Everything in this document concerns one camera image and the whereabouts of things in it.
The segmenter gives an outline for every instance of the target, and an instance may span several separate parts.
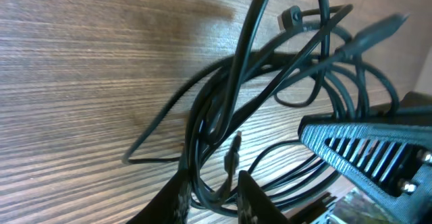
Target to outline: cable bundle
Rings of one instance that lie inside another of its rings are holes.
[[[268,0],[252,0],[247,13],[242,32],[238,41],[236,53],[211,64],[193,76],[183,85],[162,108],[150,126],[133,143],[123,157],[125,164],[139,163],[167,163],[180,161],[180,169],[188,169],[192,191],[198,200],[192,199],[195,208],[207,208],[216,213],[235,217],[237,211],[222,207],[223,204],[237,204],[237,188],[231,190],[232,176],[238,164],[238,148],[241,136],[236,136],[232,147],[225,157],[225,170],[228,178],[218,190],[212,190],[201,178],[200,169],[209,157],[222,143],[233,134],[267,99],[272,96],[287,107],[306,107],[317,97],[324,88],[331,100],[333,117],[336,119],[360,119],[369,114],[369,98],[365,85],[365,72],[373,74],[387,88],[391,97],[391,109],[394,113],[399,104],[396,90],[389,80],[376,68],[362,61],[361,53],[391,36],[405,21],[406,17],[399,14],[392,15],[359,32],[354,38],[338,23],[352,10],[352,5],[330,7],[328,0],[319,0],[319,9],[296,11],[290,18],[295,22],[286,26],[285,30],[270,40],[258,51],[251,51],[252,43]],[[299,22],[304,16],[320,15],[317,22]],[[317,31],[303,49],[297,53],[275,52],[278,46],[302,32]],[[337,49],[333,55],[329,54],[330,33],[339,36],[345,45]],[[321,53],[312,53],[321,43]],[[335,63],[352,65],[356,73]],[[240,87],[243,83],[271,72],[279,73],[270,81],[266,88],[244,106],[234,112]],[[185,146],[181,157],[171,159],[130,159],[132,153],[151,135],[175,103],[193,85],[204,77],[214,74],[201,88],[190,109],[190,116],[186,126]],[[358,88],[357,106],[343,83],[335,76],[341,74],[353,81]],[[277,93],[299,80],[311,77],[315,80],[313,91],[303,103],[289,103],[277,97]],[[301,144],[298,140],[285,141],[274,144],[265,149],[250,166],[251,174],[260,160],[272,150],[282,146]],[[321,183],[294,197],[286,196],[303,188],[324,172],[328,165],[313,155],[293,170],[261,186],[263,191],[274,190],[290,184],[308,174],[306,178],[283,192],[270,195],[275,206],[287,210],[304,201],[314,198],[327,189],[338,177],[333,172]]]

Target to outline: wood grain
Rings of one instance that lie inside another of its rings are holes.
[[[176,164],[125,166],[122,153],[170,95],[192,74],[234,52],[251,0],[0,0],[0,222],[124,223],[173,175]],[[342,24],[351,32],[395,11],[410,12],[391,39],[365,54],[403,95],[412,89],[431,44],[431,0],[330,0],[353,3]],[[291,5],[317,0],[270,0],[254,48],[278,33],[276,17]],[[282,51],[297,51],[310,34]],[[333,40],[332,46],[338,45]],[[271,79],[243,86],[240,104]],[[282,97],[305,99],[304,80]],[[355,94],[353,85],[348,85]],[[184,117],[194,87],[137,152],[179,155]],[[370,78],[373,104],[388,102]],[[326,94],[307,109],[286,109],[273,99],[243,126],[240,168],[270,144],[296,138],[305,114],[331,108]],[[224,178],[224,144],[202,170],[217,186]],[[291,147],[267,157],[253,177],[261,184],[304,160]],[[192,210],[190,223],[236,223]]]

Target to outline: brown wooden tabletop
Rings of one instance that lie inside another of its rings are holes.
[[[120,157],[158,110],[199,69],[234,52],[251,0],[0,0],[0,223],[124,223],[175,173],[176,163],[125,166]],[[416,82],[431,44],[431,0],[330,0],[354,4],[342,24],[355,33],[393,12],[410,18],[389,40],[364,55],[382,69],[400,96]],[[317,0],[270,0],[254,48],[279,32],[277,16]],[[284,44],[297,51],[311,34]],[[341,41],[333,39],[332,48]],[[243,86],[239,103],[272,75]],[[304,100],[304,80],[281,93]],[[374,105],[389,101],[368,77]],[[355,87],[348,84],[355,98]],[[180,154],[184,118],[199,86],[171,111],[137,152]],[[242,127],[240,168],[270,144],[295,139],[301,117],[331,110],[325,92],[305,109],[268,100]],[[215,154],[202,178],[225,177]],[[267,157],[252,175],[265,183],[310,156],[288,147]],[[191,210],[190,223],[236,223]]]

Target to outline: wire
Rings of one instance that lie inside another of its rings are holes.
[[[391,36],[404,22],[404,17],[399,15],[388,17],[364,29],[353,38],[348,31],[338,25],[352,11],[352,5],[330,7],[329,0],[319,0],[319,9],[302,11],[300,14],[301,17],[320,15],[319,21],[302,22],[300,25],[287,27],[260,50],[251,51],[254,36],[268,1],[252,0],[240,34],[236,53],[209,65],[192,76],[170,98],[156,118],[123,156],[122,161],[125,164],[180,161],[179,169],[186,168],[189,170],[192,192],[196,196],[196,200],[192,198],[191,202],[194,208],[210,209],[216,213],[231,217],[237,215],[236,210],[223,206],[225,204],[237,204],[237,187],[230,190],[232,175],[234,174],[233,169],[235,170],[236,167],[233,162],[233,158],[235,158],[235,154],[232,152],[233,146],[228,154],[231,159],[228,163],[228,178],[218,190],[213,190],[200,178],[200,170],[223,142],[272,96],[281,105],[305,107],[310,105],[316,99],[320,90],[324,88],[330,98],[335,119],[365,118],[369,114],[369,97],[366,90],[365,72],[369,72],[389,92],[392,104],[388,114],[394,113],[399,107],[399,98],[392,84],[378,69],[363,62],[361,54],[374,44]],[[303,32],[310,31],[317,32],[299,52],[275,52],[275,49],[287,40]],[[329,52],[331,33],[345,42],[345,45],[332,55]],[[321,44],[321,53],[312,53],[319,44]],[[339,64],[354,66],[356,73]],[[266,88],[258,96],[248,101],[237,111],[234,111],[241,85],[253,78],[271,72],[278,72],[278,74]],[[191,106],[182,155],[170,159],[131,159],[134,151],[152,134],[153,130],[161,123],[183,94],[212,73],[213,75],[200,89]],[[356,106],[348,90],[335,74],[347,77],[358,88]],[[278,97],[278,92],[289,88],[306,77],[310,77],[315,81],[313,91],[306,101],[303,103],[288,103]],[[291,140],[279,142],[266,148],[250,166],[249,174],[254,172],[260,161],[270,152],[281,147],[297,144],[301,144],[301,142]],[[288,195],[303,189],[327,168],[327,163],[318,160],[318,157],[313,155],[291,171],[261,186],[261,189],[268,192],[302,179],[287,190],[269,195],[273,201],[283,199],[274,202],[274,204],[281,211],[284,211],[314,198],[339,177],[339,173],[333,172],[311,189],[286,198]]]

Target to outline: metal bolt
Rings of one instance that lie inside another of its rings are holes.
[[[422,163],[432,165],[432,153],[428,150],[420,150],[417,153],[417,157],[421,160]]]
[[[407,193],[407,194],[412,194],[417,189],[417,185],[405,179],[401,179],[399,181],[399,187],[403,193]]]

